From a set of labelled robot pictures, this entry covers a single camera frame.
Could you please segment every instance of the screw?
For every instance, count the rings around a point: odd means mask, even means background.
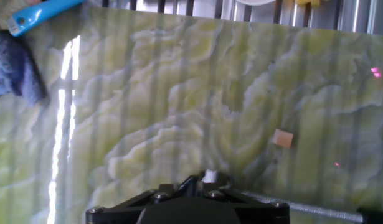
[[[165,192],[158,192],[154,195],[154,197],[158,200],[162,200],[162,199],[165,199],[167,198],[169,195]]]
[[[270,204],[273,205],[276,208],[280,208],[280,207],[283,207],[283,206],[286,205],[286,203],[283,203],[283,202],[272,202]]]
[[[211,198],[220,197],[222,195],[223,195],[222,192],[220,192],[218,190],[211,190],[210,192],[208,192],[208,196]]]
[[[101,206],[94,206],[93,208],[89,209],[89,212],[91,214],[96,214],[96,213],[100,213],[102,211],[104,211],[104,207],[101,207]]]

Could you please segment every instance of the bolt head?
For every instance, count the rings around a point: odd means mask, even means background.
[[[91,214],[96,214],[96,213],[100,213],[102,211],[104,211],[104,207],[101,207],[101,206],[94,206],[93,208],[89,209],[89,212]]]
[[[167,198],[169,195],[165,192],[158,192],[158,193],[155,193],[154,194],[154,197],[158,200],[161,200],[161,199],[165,199]]]
[[[220,197],[222,195],[223,195],[223,193],[218,191],[218,190],[211,190],[210,192],[208,192],[208,196],[211,198]]]

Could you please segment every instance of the marble surface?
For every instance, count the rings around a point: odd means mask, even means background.
[[[383,36],[78,7],[26,38],[50,98],[0,97],[0,223],[82,223],[204,169],[383,210]]]

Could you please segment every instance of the metal rod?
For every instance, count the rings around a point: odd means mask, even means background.
[[[357,212],[356,213],[342,212],[342,211],[337,211],[337,210],[332,210],[327,208],[320,208],[320,207],[311,206],[311,205],[303,205],[300,203],[294,203],[294,202],[282,200],[279,198],[267,197],[265,195],[260,195],[260,194],[253,194],[250,192],[242,192],[242,194],[252,197],[253,199],[258,200],[259,202],[262,202],[262,203],[272,203],[272,202],[287,203],[292,210],[296,210],[299,212],[322,215],[329,218],[336,218],[339,220],[344,220],[344,221],[349,221],[354,223],[363,223],[363,216]]]

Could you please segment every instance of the white object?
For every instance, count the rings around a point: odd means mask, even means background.
[[[217,171],[206,170],[205,177],[202,178],[203,183],[214,183],[217,179]]]
[[[242,4],[247,4],[250,6],[261,6],[276,0],[237,0],[237,1]]]

